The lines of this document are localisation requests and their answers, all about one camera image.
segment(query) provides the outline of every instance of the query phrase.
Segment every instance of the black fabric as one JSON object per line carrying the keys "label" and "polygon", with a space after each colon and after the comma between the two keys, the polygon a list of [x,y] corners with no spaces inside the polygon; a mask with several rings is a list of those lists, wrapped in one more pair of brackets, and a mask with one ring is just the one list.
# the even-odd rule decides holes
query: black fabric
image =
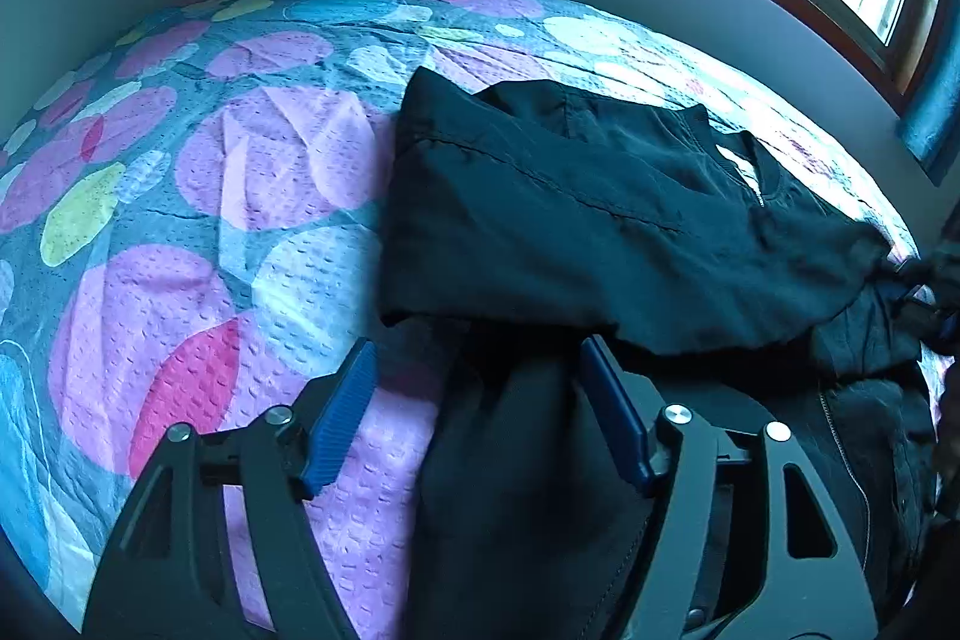
{"label": "black fabric", "polygon": [[0,626],[5,640],[79,640],[0,528]]}
{"label": "black fabric", "polygon": [[[882,271],[885,238],[827,213],[749,133],[724,138],[757,164],[760,205],[710,138],[702,105],[548,81],[469,95],[420,68],[397,121],[382,319],[558,324],[678,355],[786,342],[841,314]],[[815,353],[837,376],[860,370],[842,326]],[[871,366],[917,355],[886,335]]]}
{"label": "black fabric", "polygon": [[[760,197],[718,142],[754,164]],[[604,632],[656,506],[619,479],[577,381],[592,332],[714,425],[789,424],[878,614],[902,604],[932,508],[933,427],[918,342],[878,293],[889,247],[750,134],[717,134],[701,106],[551,82],[467,95],[420,70],[381,233],[385,322],[473,322],[419,478],[404,637]],[[738,491],[714,495],[691,605],[707,615],[736,598],[737,552],[757,535],[730,521]]]}
{"label": "black fabric", "polygon": [[957,636],[957,562],[960,523],[931,530],[917,590],[877,640],[954,640]]}

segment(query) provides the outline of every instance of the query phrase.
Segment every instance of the black metal bracket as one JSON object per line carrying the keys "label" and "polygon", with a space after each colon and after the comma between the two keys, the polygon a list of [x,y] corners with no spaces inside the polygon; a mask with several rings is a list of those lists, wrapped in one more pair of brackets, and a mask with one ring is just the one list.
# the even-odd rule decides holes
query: black metal bracket
{"label": "black metal bracket", "polygon": [[[622,640],[872,640],[870,593],[842,520],[784,424],[744,435],[665,405],[648,378],[624,372],[603,338],[581,348],[581,381],[623,480],[656,496],[656,545],[640,588],[621,600]],[[376,351],[360,340],[334,375],[246,428],[167,429],[107,540],[83,621],[97,640],[356,640],[302,503],[336,479],[376,385]],[[686,629],[707,544],[714,486],[731,471],[765,486],[764,573],[730,614]],[[818,557],[790,551],[789,482],[803,486],[827,535]],[[253,554],[275,632],[243,615],[230,559],[223,486],[242,485]]]}
{"label": "black metal bracket", "polygon": [[[272,407],[243,429],[167,429],[107,540],[83,637],[356,640],[302,503],[336,479],[375,385],[376,349],[362,339],[334,375],[309,381],[290,407]],[[224,485],[243,486],[275,632],[244,618]]]}
{"label": "black metal bracket", "polygon": [[[645,495],[662,491],[666,502],[656,545],[640,562],[640,593],[621,637],[872,640],[877,635],[870,591],[850,535],[789,427],[770,423],[741,448],[730,432],[714,428],[693,410],[666,405],[649,378],[623,371],[597,335],[581,348],[581,383],[623,480]],[[739,432],[734,436],[743,440]],[[766,503],[762,584],[733,614],[685,632],[714,485],[719,471],[731,467],[761,472]],[[800,509],[789,506],[789,483],[805,490],[810,502]],[[794,557],[790,514],[810,509],[826,533],[826,550]]]}

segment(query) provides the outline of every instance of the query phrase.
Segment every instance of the polka dot bedspread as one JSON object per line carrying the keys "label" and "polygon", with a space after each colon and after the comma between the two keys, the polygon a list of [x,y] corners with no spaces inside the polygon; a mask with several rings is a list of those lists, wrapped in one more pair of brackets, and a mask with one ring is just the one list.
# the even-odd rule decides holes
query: polka dot bedspread
{"label": "polka dot bedspread", "polygon": [[[702,102],[813,191],[904,223],[835,140],[750,77],[565,0],[189,0],[45,92],[0,151],[0,525],[78,627],[107,535],[164,429],[243,426],[332,371],[357,335],[382,380],[307,510],[350,619],[395,635],[416,471],[455,324],[371,312],[392,113],[424,65],[469,91],[549,78]],[[743,164],[750,180],[750,167]],[[923,362],[935,391],[942,366]],[[269,625],[239,490],[245,610]]]}

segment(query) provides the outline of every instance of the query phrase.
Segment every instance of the blue gripper pad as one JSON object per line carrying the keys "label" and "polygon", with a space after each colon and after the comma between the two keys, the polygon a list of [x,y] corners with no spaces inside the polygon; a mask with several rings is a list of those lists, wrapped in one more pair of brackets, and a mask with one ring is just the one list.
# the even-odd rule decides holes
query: blue gripper pad
{"label": "blue gripper pad", "polygon": [[368,340],[358,343],[337,373],[325,380],[336,387],[310,429],[307,462],[301,472],[301,482],[312,496],[337,479],[347,458],[376,387],[376,345]]}
{"label": "blue gripper pad", "polygon": [[580,385],[607,441],[616,471],[622,480],[647,494],[656,480],[648,432],[620,382],[616,359],[605,348],[597,336],[584,340],[580,347]]}

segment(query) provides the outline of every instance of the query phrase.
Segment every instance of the zipper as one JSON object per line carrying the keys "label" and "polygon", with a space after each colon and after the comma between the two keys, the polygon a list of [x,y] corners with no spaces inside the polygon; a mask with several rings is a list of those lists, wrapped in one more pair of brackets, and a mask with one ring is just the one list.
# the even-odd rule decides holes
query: zipper
{"label": "zipper", "polygon": [[763,201],[763,194],[760,194],[760,168],[750,161],[741,158],[739,155],[733,152],[733,150],[723,148],[721,145],[716,145],[716,148],[720,151],[720,155],[730,161],[730,163],[732,163],[739,172],[739,176],[731,177],[733,178],[733,181],[739,185],[745,186],[746,189],[750,191],[753,196],[755,196],[757,201],[760,202],[761,207],[766,206]]}
{"label": "zipper", "polygon": [[853,481],[853,485],[856,486],[856,490],[860,492],[860,496],[863,497],[863,506],[867,511],[867,533],[866,540],[863,544],[863,565],[860,567],[864,572],[867,571],[867,559],[870,558],[870,500],[867,498],[867,492],[863,490],[863,486],[860,485],[859,480],[856,479],[856,475],[853,474],[853,468],[850,466],[850,460],[847,458],[847,452],[843,448],[843,444],[840,442],[840,437],[837,434],[836,427],[833,426],[833,416],[830,414],[830,408],[827,406],[827,398],[824,397],[824,392],[822,389],[818,389],[818,394],[820,396],[820,406],[824,409],[824,416],[827,418],[827,424],[830,427],[830,433],[833,434],[833,441],[836,443],[837,451],[840,452],[840,458],[843,459],[843,466],[847,468],[847,474],[850,475],[850,479]]}

